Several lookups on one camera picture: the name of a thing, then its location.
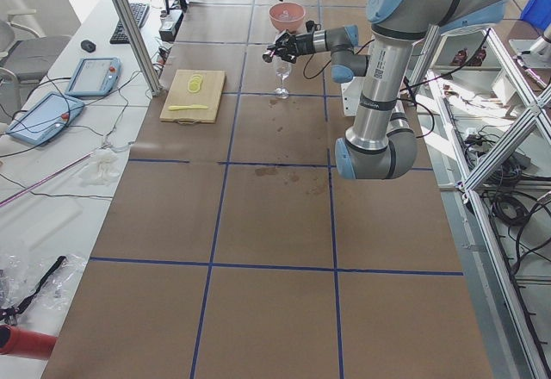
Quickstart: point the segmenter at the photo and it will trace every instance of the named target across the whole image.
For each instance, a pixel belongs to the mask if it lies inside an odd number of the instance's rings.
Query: red cylinder
[[[19,327],[0,326],[0,355],[47,360],[58,338]]]

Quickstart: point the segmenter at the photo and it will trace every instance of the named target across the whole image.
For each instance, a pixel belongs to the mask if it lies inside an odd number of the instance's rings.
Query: black keyboard
[[[130,10],[134,16],[134,20],[139,28],[142,28],[147,20],[147,12],[149,11],[149,4],[144,3],[130,3]],[[127,33],[122,27],[122,22],[117,23],[117,27],[109,40],[109,43],[112,45],[121,44],[121,43],[130,43],[128,40]]]

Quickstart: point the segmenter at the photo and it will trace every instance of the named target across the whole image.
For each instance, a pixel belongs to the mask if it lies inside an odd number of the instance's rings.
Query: cutting board
[[[203,76],[201,90],[197,93],[188,91],[188,81],[195,75]],[[224,71],[190,71],[180,69],[170,86],[159,119],[164,122],[205,122],[214,123],[220,105],[220,96],[226,73]],[[208,109],[169,110],[169,106],[205,105]]]

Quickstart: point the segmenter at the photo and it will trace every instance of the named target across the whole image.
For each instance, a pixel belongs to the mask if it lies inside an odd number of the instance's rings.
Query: blue container
[[[520,15],[520,20],[545,30],[551,23],[551,0],[529,0]]]

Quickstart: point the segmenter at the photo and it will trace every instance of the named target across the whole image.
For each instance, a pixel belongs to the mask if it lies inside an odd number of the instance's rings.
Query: black mouse
[[[88,53],[92,53],[96,50],[96,44],[90,40],[81,41],[80,47]]]

